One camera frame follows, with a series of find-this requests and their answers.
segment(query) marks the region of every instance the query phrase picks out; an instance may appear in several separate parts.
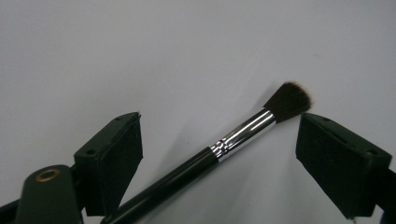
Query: brush tip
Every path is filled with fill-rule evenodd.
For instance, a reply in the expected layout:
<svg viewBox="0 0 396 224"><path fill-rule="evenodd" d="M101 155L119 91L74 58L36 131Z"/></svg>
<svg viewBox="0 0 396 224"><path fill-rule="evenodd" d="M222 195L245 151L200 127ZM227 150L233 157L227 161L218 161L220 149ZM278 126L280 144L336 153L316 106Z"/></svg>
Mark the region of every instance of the brush tip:
<svg viewBox="0 0 396 224"><path fill-rule="evenodd" d="M285 82L265 103L276 118L276 123L298 116L311 108L309 94L296 82Z"/></svg>

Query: chrome ferrule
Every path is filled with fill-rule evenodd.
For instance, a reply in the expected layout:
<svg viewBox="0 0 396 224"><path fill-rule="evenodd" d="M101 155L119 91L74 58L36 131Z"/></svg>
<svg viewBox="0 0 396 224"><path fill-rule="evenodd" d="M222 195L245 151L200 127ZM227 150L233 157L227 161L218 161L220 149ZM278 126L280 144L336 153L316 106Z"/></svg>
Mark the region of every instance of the chrome ferrule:
<svg viewBox="0 0 396 224"><path fill-rule="evenodd" d="M271 111L264 108L262 111L233 129L230 133L226 134L216 144L210 147L210 149L212 149L219 162L224 161L230 155L254 140L261 133L275 126L275 124L276 120L274 115Z"/></svg>

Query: black handle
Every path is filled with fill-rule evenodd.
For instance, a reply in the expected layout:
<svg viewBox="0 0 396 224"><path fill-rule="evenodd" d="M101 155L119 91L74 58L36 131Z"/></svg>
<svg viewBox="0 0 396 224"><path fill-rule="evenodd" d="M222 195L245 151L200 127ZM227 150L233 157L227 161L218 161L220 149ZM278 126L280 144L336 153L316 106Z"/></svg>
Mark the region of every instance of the black handle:
<svg viewBox="0 0 396 224"><path fill-rule="evenodd" d="M105 217L101 224L133 223L156 206L167 200L198 176L209 171L219 163L210 147L205 148L168 175L140 192L110 217Z"/></svg>

